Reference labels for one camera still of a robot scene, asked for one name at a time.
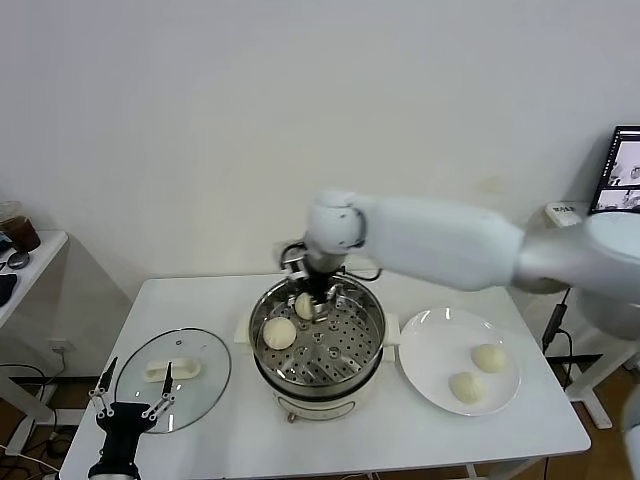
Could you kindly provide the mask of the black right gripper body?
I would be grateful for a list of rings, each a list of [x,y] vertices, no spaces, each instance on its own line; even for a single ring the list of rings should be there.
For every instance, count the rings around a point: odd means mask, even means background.
[[[320,272],[309,267],[299,281],[299,291],[310,295],[315,303],[326,303],[333,275],[333,272]]]

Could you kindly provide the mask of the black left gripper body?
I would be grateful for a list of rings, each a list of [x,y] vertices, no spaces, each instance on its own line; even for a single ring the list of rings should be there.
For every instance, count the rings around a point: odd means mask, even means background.
[[[113,414],[100,413],[98,426],[105,432],[102,458],[134,458],[140,436],[153,427],[143,414],[150,408],[144,403],[113,402]]]

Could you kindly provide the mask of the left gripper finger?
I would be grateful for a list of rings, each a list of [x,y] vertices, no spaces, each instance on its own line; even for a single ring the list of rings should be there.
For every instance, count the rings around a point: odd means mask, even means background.
[[[175,396],[172,394],[172,389],[172,363],[169,362],[166,367],[166,373],[160,399],[142,413],[142,418],[147,420],[158,420],[164,414],[164,412],[175,402]]]
[[[114,410],[111,407],[112,400],[109,395],[109,391],[117,362],[117,357],[111,360],[111,363],[99,377],[96,386],[89,391],[89,398],[94,407],[97,419],[104,419],[114,415]]]

